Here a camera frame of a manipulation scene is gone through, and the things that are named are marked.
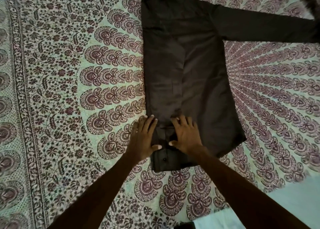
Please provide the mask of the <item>person's right hand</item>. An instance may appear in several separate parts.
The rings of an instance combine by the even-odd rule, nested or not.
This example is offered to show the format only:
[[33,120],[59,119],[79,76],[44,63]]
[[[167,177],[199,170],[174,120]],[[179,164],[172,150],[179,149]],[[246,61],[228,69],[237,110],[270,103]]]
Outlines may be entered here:
[[[175,141],[181,142],[183,145],[183,153],[186,155],[196,158],[197,150],[203,149],[202,141],[200,137],[192,136],[192,117],[186,117],[188,123],[188,130],[183,133],[176,133],[177,139]],[[176,117],[171,118],[171,122],[174,125],[174,129],[176,131]]]

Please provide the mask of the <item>person's left hand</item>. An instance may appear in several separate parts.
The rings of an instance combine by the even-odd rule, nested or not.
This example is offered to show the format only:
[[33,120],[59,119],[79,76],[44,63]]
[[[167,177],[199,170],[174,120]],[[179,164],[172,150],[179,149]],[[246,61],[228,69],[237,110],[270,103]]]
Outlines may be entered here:
[[[134,140],[130,140],[126,150],[126,152],[129,154],[129,157],[132,158],[136,164],[151,155],[151,146],[153,146],[151,144],[153,134],[149,136],[147,134],[142,133],[145,117],[147,116],[145,115],[144,117],[140,118],[137,122],[134,122],[134,125],[138,125],[138,130]],[[157,123],[158,119],[154,118],[154,130]]]

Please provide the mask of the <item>dark brown shirt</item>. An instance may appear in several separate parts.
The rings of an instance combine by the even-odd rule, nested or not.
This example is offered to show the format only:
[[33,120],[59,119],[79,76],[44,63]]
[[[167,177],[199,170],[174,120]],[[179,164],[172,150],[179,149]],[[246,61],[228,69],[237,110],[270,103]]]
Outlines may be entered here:
[[155,172],[197,163],[169,145],[171,117],[191,116],[218,158],[246,141],[230,89],[224,40],[319,43],[315,20],[228,8],[200,0],[141,0],[146,114],[158,119]]

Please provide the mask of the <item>person's right forearm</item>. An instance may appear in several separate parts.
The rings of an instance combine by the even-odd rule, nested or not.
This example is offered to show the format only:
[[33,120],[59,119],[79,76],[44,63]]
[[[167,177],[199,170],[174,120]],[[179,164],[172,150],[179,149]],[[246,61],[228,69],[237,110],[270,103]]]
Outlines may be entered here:
[[185,151],[207,173],[246,229],[311,229],[256,186],[211,156],[206,147]]

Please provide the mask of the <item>person's left forearm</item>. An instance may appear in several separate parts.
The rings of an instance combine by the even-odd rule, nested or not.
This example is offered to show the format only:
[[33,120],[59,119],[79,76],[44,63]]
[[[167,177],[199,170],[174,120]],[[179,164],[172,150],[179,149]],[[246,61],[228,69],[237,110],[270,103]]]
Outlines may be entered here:
[[144,159],[125,153],[47,229],[98,229],[130,171]]

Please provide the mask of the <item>small dark object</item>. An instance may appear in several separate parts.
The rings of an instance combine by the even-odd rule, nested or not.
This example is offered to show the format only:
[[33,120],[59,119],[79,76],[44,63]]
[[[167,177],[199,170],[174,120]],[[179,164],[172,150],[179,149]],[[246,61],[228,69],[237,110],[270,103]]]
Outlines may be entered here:
[[174,226],[173,229],[196,229],[195,224],[193,221],[190,222],[182,222],[176,226]]

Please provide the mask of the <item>patterned mandala bedsheet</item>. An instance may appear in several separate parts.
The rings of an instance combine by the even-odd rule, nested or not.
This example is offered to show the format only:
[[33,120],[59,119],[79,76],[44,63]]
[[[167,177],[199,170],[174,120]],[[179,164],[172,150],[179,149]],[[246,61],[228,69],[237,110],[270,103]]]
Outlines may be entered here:
[[[302,0],[205,0],[312,19]],[[145,113],[140,0],[0,0],[0,229],[46,229]],[[320,45],[225,41],[247,141],[221,158],[264,192],[320,175]]]

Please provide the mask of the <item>plain white sheet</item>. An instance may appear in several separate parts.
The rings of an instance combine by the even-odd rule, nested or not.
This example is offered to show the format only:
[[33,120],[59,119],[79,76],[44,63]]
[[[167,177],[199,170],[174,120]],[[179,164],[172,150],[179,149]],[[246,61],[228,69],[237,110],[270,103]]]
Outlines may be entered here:
[[[307,177],[268,194],[311,229],[320,229],[320,175]],[[245,229],[232,209],[224,209],[193,221],[195,229]]]

